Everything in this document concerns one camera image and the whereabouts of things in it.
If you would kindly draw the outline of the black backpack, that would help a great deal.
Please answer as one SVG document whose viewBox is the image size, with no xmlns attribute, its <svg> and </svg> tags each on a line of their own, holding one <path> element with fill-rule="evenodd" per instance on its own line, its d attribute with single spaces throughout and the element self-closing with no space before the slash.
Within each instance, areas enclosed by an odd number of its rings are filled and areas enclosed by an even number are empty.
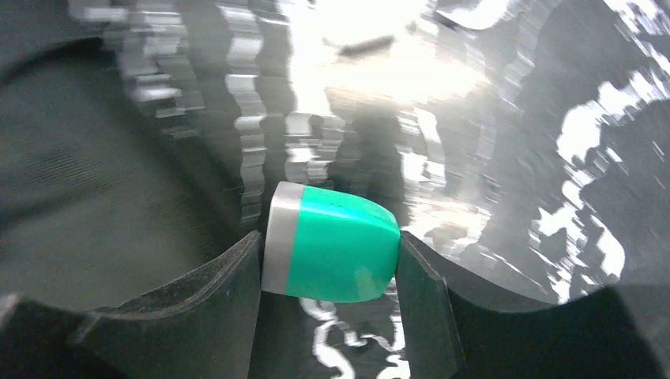
<svg viewBox="0 0 670 379">
<path fill-rule="evenodd" d="M 1 4 L 1 294 L 112 306 L 253 228 L 254 57 L 221 1 Z"/>
</svg>

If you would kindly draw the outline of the small teal box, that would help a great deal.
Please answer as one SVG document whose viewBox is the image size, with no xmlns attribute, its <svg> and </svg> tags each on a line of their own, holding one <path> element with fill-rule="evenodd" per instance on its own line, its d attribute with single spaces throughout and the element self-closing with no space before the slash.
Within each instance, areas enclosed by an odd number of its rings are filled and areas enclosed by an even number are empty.
<svg viewBox="0 0 670 379">
<path fill-rule="evenodd" d="M 265 233 L 261 289 L 355 303 L 381 297 L 397 267 L 401 231 L 368 199 L 279 182 Z"/>
</svg>

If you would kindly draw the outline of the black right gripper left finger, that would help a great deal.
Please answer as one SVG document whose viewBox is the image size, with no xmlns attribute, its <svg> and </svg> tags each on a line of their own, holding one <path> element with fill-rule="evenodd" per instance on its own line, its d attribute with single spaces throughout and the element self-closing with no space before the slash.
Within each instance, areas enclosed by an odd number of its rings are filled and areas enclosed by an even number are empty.
<svg viewBox="0 0 670 379">
<path fill-rule="evenodd" d="M 1 298 L 4 378 L 245 378 L 260 301 L 251 232 L 219 257 L 116 308 Z"/>
</svg>

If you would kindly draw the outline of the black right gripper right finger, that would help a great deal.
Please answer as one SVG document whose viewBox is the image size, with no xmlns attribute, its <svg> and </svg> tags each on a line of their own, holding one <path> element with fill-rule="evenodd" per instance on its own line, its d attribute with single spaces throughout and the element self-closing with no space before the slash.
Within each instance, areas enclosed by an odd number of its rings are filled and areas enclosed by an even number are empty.
<svg viewBox="0 0 670 379">
<path fill-rule="evenodd" d="M 401 235 L 396 273 L 414 378 L 666 378 L 669 288 L 602 287 L 562 305 L 509 291 Z"/>
</svg>

